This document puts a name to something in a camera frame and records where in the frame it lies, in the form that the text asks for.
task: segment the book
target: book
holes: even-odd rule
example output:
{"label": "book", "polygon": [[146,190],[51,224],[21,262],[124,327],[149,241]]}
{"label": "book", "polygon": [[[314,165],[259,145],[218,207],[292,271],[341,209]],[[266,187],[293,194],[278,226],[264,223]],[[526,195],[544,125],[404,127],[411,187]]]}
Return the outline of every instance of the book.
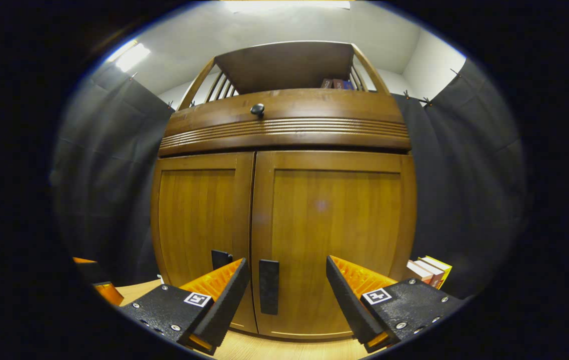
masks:
{"label": "book", "polygon": [[344,89],[345,83],[341,79],[333,79],[333,89]]}
{"label": "book", "polygon": [[451,272],[452,266],[445,264],[444,262],[442,262],[440,260],[436,260],[431,256],[419,257],[418,259],[422,260],[423,262],[426,262],[427,264],[433,265],[436,268],[438,268],[444,272],[444,275],[442,276],[442,280],[440,280],[440,284],[438,285],[438,289],[440,289],[442,287],[442,285],[445,283],[445,280],[447,280],[447,276],[449,276],[449,273]]}
{"label": "book", "polygon": [[436,268],[435,266],[427,264],[422,260],[415,260],[414,263],[417,266],[421,267],[422,269],[425,269],[426,271],[429,271],[433,274],[433,278],[431,278],[431,282],[429,282],[429,285],[437,289],[438,285],[440,285],[440,280],[442,280],[443,276],[445,275],[445,272],[442,271],[441,269]]}
{"label": "book", "polygon": [[332,84],[333,84],[333,82],[331,81],[331,79],[323,79],[322,85],[320,85],[320,88],[321,89],[331,89]]}
{"label": "book", "polygon": [[409,278],[416,278],[421,280],[425,284],[429,284],[431,279],[434,277],[434,274],[431,271],[427,271],[426,269],[421,268],[412,260],[408,260],[406,262],[406,270],[403,276],[403,280]]}

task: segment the wooden door panel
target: wooden door panel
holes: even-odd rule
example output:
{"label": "wooden door panel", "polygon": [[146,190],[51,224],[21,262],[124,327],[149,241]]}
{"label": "wooden door panel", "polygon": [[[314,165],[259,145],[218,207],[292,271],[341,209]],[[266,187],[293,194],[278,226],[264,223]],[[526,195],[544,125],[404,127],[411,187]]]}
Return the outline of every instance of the wooden door panel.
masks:
{"label": "wooden door panel", "polygon": [[[213,271],[211,250],[249,260],[254,153],[161,159],[151,205],[154,249],[166,283],[180,287]],[[251,284],[232,327],[257,332]]]}
{"label": "wooden door panel", "polygon": [[[403,194],[411,177],[403,171],[408,162],[407,156],[383,153],[257,154],[252,261],[280,262],[278,315],[260,312],[259,289],[254,289],[261,334],[307,339],[351,335],[326,280],[326,257],[399,276],[393,267],[406,264],[413,244],[413,231],[403,228],[415,227],[411,216],[402,215],[415,202],[415,188],[413,194],[410,188],[408,196]],[[258,275],[253,274],[254,281]]]}

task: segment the black fabric backdrop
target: black fabric backdrop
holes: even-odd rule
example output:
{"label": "black fabric backdrop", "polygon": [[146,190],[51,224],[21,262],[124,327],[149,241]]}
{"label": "black fabric backdrop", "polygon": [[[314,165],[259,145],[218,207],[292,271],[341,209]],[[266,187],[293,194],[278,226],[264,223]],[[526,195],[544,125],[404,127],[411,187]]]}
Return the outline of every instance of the black fabric backdrop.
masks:
{"label": "black fabric backdrop", "polygon": [[111,63],[78,85],[62,119],[49,176],[60,237],[72,256],[97,260],[118,287],[159,273],[150,194],[173,112]]}
{"label": "black fabric backdrop", "polygon": [[433,105],[394,97],[417,182],[411,258],[428,255],[453,267],[442,291],[477,294],[526,223],[525,155],[513,114],[470,59]]}

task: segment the ceiling light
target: ceiling light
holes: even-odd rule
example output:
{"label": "ceiling light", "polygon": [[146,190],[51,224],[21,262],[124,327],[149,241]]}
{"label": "ceiling light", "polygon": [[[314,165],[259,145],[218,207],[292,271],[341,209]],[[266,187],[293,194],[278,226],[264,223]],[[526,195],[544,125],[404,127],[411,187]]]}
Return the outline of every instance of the ceiling light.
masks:
{"label": "ceiling light", "polygon": [[237,12],[255,12],[282,7],[320,7],[351,9],[349,1],[225,1],[229,10]]}
{"label": "ceiling light", "polygon": [[118,57],[122,54],[125,53],[125,51],[131,49],[134,47],[134,45],[138,44],[138,41],[132,39],[131,41],[129,41],[128,43],[125,43],[124,45],[120,46],[120,48],[118,48],[118,50],[116,50],[113,54],[111,54],[111,56],[109,56],[106,61],[107,62],[112,62],[115,59],[118,59]]}
{"label": "ceiling light", "polygon": [[122,54],[118,61],[115,62],[115,66],[126,73],[126,71],[133,68],[142,59],[147,57],[150,52],[152,51],[146,48],[142,43],[139,43]]}

